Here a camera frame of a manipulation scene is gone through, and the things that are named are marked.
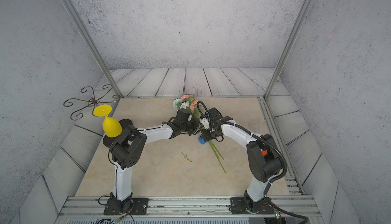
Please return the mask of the artificial flower bouquet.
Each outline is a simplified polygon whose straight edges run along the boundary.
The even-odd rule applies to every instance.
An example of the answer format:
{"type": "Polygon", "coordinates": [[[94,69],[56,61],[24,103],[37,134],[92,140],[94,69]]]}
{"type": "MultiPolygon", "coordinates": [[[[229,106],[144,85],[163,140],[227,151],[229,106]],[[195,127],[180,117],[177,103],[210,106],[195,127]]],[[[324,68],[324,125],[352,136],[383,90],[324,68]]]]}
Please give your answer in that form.
{"type": "MultiPolygon", "coordinates": [[[[198,111],[196,107],[197,101],[192,95],[183,95],[180,98],[176,98],[173,101],[173,108],[178,111],[180,109],[187,109],[190,110],[192,113],[196,113],[199,116],[200,111],[198,111]]],[[[222,167],[224,173],[226,173],[226,170],[221,162],[221,160],[225,160],[224,157],[221,155],[217,147],[212,141],[208,141],[209,146],[211,147],[212,151],[215,154],[215,157],[217,161],[219,162],[220,166],[222,167]]]]}

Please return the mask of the blue tape dispenser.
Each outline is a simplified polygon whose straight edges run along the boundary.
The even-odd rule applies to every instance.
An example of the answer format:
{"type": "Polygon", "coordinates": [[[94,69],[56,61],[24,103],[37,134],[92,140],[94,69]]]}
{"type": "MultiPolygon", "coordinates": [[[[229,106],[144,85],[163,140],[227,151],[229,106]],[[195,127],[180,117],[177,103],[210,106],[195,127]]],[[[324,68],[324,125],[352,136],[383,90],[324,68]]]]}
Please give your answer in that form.
{"type": "Polygon", "coordinates": [[[204,138],[203,138],[202,135],[200,135],[200,136],[198,137],[198,141],[199,141],[199,143],[202,144],[202,145],[208,143],[207,141],[204,140],[204,138]]]}

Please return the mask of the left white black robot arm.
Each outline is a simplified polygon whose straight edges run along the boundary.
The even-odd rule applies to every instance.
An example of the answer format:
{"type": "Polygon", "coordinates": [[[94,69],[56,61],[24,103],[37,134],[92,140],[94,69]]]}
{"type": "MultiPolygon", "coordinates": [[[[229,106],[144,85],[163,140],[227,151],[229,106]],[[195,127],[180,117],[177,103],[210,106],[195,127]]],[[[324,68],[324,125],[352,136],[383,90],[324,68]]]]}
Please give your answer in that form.
{"type": "Polygon", "coordinates": [[[176,117],[171,118],[159,126],[136,128],[132,121],[119,121],[122,132],[112,139],[109,152],[110,163],[115,166],[115,185],[112,191],[118,202],[131,198],[131,180],[134,166],[141,158],[144,147],[156,141],[173,139],[179,135],[192,136],[199,128],[199,120],[185,109],[180,109],[176,117]]]}

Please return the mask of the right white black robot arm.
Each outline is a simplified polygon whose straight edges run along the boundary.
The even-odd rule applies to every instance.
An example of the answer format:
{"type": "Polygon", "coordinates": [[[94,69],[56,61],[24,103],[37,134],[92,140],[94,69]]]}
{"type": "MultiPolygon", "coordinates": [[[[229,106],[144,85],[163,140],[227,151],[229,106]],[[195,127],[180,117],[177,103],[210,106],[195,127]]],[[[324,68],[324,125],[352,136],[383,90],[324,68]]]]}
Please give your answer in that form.
{"type": "Polygon", "coordinates": [[[251,132],[231,117],[223,117],[216,108],[201,113],[200,123],[204,127],[201,130],[203,140],[229,137],[245,148],[249,169],[253,175],[244,194],[250,203],[263,201],[272,184],[285,177],[287,162],[271,135],[251,132]]]}

